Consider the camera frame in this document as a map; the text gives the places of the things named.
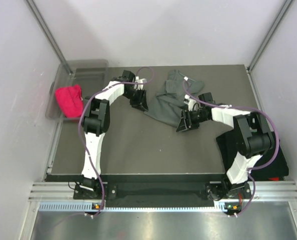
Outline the grey t shirt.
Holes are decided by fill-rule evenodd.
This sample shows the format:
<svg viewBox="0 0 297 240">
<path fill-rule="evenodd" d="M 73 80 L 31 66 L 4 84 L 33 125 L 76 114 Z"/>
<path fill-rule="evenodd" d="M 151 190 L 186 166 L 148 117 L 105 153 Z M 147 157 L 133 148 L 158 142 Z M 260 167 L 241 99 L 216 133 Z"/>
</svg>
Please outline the grey t shirt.
<svg viewBox="0 0 297 240">
<path fill-rule="evenodd" d="M 181 119 L 181 110 L 186 105 L 184 98 L 186 92 L 183 81 L 187 81 L 186 88 L 192 95 L 197 95 L 205 86 L 201 80 L 194 80 L 181 73 L 171 70 L 161 89 L 148 104 L 148 111 L 144 114 L 154 120 L 177 128 Z"/>
</svg>

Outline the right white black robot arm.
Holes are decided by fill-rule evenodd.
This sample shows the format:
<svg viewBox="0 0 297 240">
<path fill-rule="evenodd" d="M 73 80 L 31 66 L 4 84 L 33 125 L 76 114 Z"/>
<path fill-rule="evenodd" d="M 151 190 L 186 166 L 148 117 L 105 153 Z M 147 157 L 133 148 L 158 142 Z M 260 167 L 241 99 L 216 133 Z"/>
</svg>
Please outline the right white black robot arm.
<svg viewBox="0 0 297 240">
<path fill-rule="evenodd" d="M 257 111 L 245 111 L 231 105 L 215 103 L 210 92 L 195 98 L 184 96 L 177 132 L 198 129 L 206 121 L 219 122 L 232 128 L 232 145 L 237 152 L 220 185 L 210 186 L 208 194 L 218 201 L 233 198 L 245 187 L 255 164 L 275 143 L 268 122 Z"/>
</svg>

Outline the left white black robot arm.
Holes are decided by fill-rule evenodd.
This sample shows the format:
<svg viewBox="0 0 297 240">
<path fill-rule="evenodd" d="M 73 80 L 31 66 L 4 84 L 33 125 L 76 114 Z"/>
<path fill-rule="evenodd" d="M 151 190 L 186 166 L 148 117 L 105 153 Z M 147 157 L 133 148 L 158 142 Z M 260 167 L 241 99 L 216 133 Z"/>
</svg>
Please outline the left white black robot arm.
<svg viewBox="0 0 297 240">
<path fill-rule="evenodd" d="M 112 103 L 123 96 L 129 100 L 132 108 L 147 111 L 147 91 L 144 85 L 150 82 L 125 70 L 122 76 L 113 78 L 102 90 L 87 98 L 78 123 L 78 134 L 85 149 L 80 187 L 90 198 L 99 197 L 104 190 L 100 160 L 103 140 L 111 123 Z"/>
</svg>

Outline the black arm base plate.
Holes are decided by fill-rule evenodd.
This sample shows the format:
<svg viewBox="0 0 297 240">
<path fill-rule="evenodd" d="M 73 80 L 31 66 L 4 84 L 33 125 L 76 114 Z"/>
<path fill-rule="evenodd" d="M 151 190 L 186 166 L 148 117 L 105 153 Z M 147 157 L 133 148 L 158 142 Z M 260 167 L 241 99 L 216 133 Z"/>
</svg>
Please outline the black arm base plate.
<svg viewBox="0 0 297 240">
<path fill-rule="evenodd" d="M 74 177 L 75 199 L 104 199 L 108 207 L 198 207 L 216 201 L 208 194 L 209 187 L 221 185 L 223 173 L 183 174 L 103 174 L 103 193 L 95 196 L 80 183 L 82 175 Z M 238 201 L 251 196 L 249 184 L 235 197 L 220 200 Z"/>
</svg>

